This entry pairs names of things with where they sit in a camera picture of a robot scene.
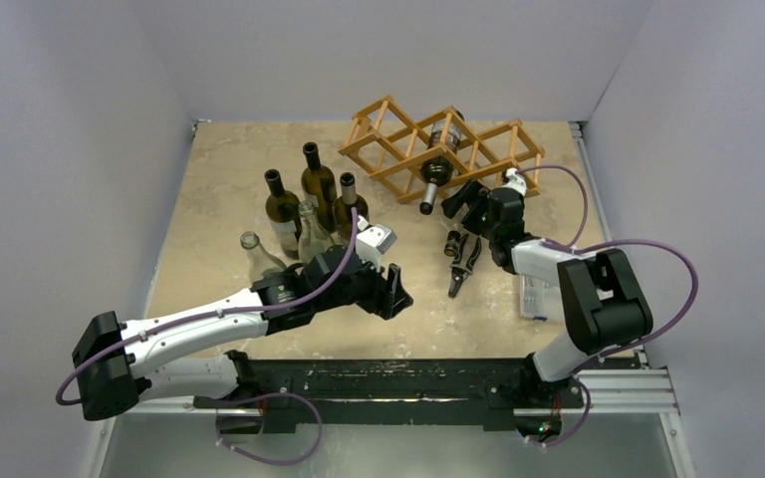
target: dark green wine bottle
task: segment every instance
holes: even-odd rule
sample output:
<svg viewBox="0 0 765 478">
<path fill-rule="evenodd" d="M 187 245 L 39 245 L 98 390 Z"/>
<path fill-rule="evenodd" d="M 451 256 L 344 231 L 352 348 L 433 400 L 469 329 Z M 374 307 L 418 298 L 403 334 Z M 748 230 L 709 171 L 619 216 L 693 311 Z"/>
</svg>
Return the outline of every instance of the dark green wine bottle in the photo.
<svg viewBox="0 0 765 478">
<path fill-rule="evenodd" d="M 283 254 L 290 259 L 298 258 L 298 239 L 301 237 L 301 219 L 298 215 L 298 196 L 283 187 L 280 171 L 265 171 L 265 182 L 271 195 L 265 200 L 265 213 L 280 243 Z"/>
<path fill-rule="evenodd" d="M 365 199 L 356 194 L 354 176 L 346 172 L 339 177 L 339 183 L 342 185 L 342 197 L 336 200 L 333 214 L 336 216 L 336 230 L 339 232 L 339 240 L 342 241 L 342 244 L 347 245 L 351 242 L 351 231 L 354 227 L 351 208 L 356 207 L 359 215 L 365 217 L 368 222 L 371 222 L 371 217 Z"/>
<path fill-rule="evenodd" d="M 318 145 L 313 142 L 304 144 L 306 169 L 301 174 L 306 200 L 315 206 L 318 222 L 329 233 L 336 231 L 336 220 L 333 217 L 333 204 L 336 203 L 336 176 L 327 167 L 321 165 L 318 157 Z"/>
<path fill-rule="evenodd" d="M 464 120 L 464 116 L 459 110 L 456 110 L 456 114 Z M 441 134 L 444 132 L 444 123 L 446 119 L 441 119 L 432 125 L 432 131 L 429 134 L 429 143 L 426 145 L 427 149 L 438 144 L 441 140 Z M 461 131 L 455 124 L 450 124 L 450 129 L 447 131 L 447 147 L 453 152 L 457 152 L 459 144 L 461 143 Z M 450 178 L 453 177 L 453 165 L 450 164 L 450 160 L 444 156 L 437 156 L 433 159 L 428 159 L 420 166 L 420 176 L 423 178 L 423 182 L 426 183 L 426 189 L 423 192 L 423 199 L 420 201 L 418 210 L 424 216 L 432 214 L 432 208 L 435 205 L 435 196 L 438 194 L 438 188 L 444 184 L 450 182 Z"/>
</svg>

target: black bottle cap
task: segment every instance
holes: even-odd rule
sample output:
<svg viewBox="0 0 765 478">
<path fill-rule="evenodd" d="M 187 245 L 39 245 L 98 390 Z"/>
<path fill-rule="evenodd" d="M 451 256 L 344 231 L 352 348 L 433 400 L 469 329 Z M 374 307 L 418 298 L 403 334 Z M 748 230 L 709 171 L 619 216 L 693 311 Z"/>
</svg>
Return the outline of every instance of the black bottle cap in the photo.
<svg viewBox="0 0 765 478">
<path fill-rule="evenodd" d="M 283 188 L 283 179 L 280 177 L 280 171 L 277 169 L 265 171 L 265 182 L 268 184 L 268 189 L 271 190 L 272 196 L 282 196 L 286 193 L 286 189 Z"/>
<path fill-rule="evenodd" d="M 341 176 L 339 176 L 339 183 L 342 184 L 342 186 L 353 186 L 356 184 L 356 178 L 353 176 L 350 172 L 342 173 Z"/>
<path fill-rule="evenodd" d="M 312 141 L 304 144 L 304 155 L 306 156 L 306 165 L 310 169 L 321 169 L 321 158 L 318 156 L 318 145 Z"/>
</svg>

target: white backdrop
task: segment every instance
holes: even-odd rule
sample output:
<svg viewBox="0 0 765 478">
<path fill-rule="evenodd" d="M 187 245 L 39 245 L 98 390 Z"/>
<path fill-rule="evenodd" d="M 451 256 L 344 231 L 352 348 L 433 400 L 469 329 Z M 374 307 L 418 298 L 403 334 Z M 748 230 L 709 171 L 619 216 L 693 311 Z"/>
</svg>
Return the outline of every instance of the white backdrop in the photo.
<svg viewBox="0 0 765 478">
<path fill-rule="evenodd" d="M 54 392 L 92 316 L 141 314 L 189 128 L 128 0 L 0 0 L 0 477 L 79 476 Z"/>
<path fill-rule="evenodd" d="M 657 1 L 586 140 L 616 237 L 660 238 L 699 273 L 670 367 L 699 476 L 765 476 L 765 1 Z M 633 250 L 661 323 L 686 274 Z"/>
<path fill-rule="evenodd" d="M 134 0 L 189 114 L 586 120 L 651 0 Z"/>
</svg>

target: table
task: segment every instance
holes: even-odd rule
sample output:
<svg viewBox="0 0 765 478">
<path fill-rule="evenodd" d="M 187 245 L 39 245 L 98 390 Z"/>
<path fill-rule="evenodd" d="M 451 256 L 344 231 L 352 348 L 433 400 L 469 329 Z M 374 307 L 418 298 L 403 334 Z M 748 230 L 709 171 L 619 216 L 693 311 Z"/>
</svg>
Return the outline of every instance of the table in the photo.
<svg viewBox="0 0 765 478">
<path fill-rule="evenodd" d="M 499 121 L 475 122 L 473 127 L 483 130 L 496 124 Z M 527 122 L 525 128 L 546 149 L 544 164 L 568 166 L 584 179 L 567 123 Z M 398 204 L 390 192 L 341 157 L 337 149 L 349 129 L 347 121 L 202 122 L 159 260 L 148 315 L 189 309 L 250 285 L 247 257 L 239 246 L 241 233 L 253 230 L 269 251 L 279 252 L 265 215 L 268 188 L 263 174 L 277 168 L 286 187 L 301 193 L 300 175 L 306 167 L 301 147 L 311 140 L 336 176 L 349 171 L 357 177 L 357 191 L 369 204 L 372 222 L 397 234 L 384 260 L 402 268 L 414 305 L 388 322 L 356 306 L 338 308 L 317 315 L 307 327 L 224 344 L 200 356 L 237 349 L 255 359 L 524 357 L 564 328 L 561 323 L 519 317 L 518 279 L 493 264 L 487 247 L 458 297 L 448 299 L 450 259 L 442 253 L 447 229 L 440 207 L 431 216 L 421 216 L 417 201 Z M 578 186 L 553 170 L 541 171 L 540 183 L 542 194 L 526 202 L 527 230 L 570 240 L 582 216 Z M 601 240 L 592 214 L 579 244 Z"/>
</svg>

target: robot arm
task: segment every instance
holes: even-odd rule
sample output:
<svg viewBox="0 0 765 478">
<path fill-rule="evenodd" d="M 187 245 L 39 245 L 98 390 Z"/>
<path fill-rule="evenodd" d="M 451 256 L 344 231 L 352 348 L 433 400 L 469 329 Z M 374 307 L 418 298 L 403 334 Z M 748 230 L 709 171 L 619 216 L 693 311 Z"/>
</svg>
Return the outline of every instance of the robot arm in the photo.
<svg viewBox="0 0 765 478">
<path fill-rule="evenodd" d="M 399 266 L 391 264 L 383 277 L 380 265 L 382 254 L 396 240 L 393 232 L 381 225 L 368 227 L 364 219 L 360 228 L 365 230 L 357 237 L 356 253 L 348 259 L 342 274 L 332 287 L 302 306 L 269 312 L 234 312 L 307 296 L 332 276 L 344 258 L 344 247 L 319 254 L 300 273 L 298 268 L 289 268 L 271 274 L 227 298 L 187 311 L 121 323 L 115 312 L 94 317 L 73 351 L 75 367 L 110 345 L 128 339 L 133 342 L 78 375 L 84 418 L 109 418 L 151 398 L 182 394 L 218 397 L 236 385 L 229 360 L 185 358 L 196 352 L 302 327 L 317 313 L 335 307 L 357 304 L 388 320 L 411 306 L 412 298 L 400 281 Z M 172 325 L 193 316 L 202 319 Z M 168 329 L 148 333 L 164 324 L 169 325 Z"/>
<path fill-rule="evenodd" d="M 503 175 L 504 184 L 493 190 L 468 181 L 441 206 L 448 218 L 468 206 L 462 226 L 488 239 L 497 266 L 560 287 L 567 330 L 527 357 L 526 381 L 537 387 L 566 380 L 591 356 L 652 332 L 652 314 L 626 254 L 577 255 L 525 232 L 526 182 L 514 168 Z"/>
</svg>

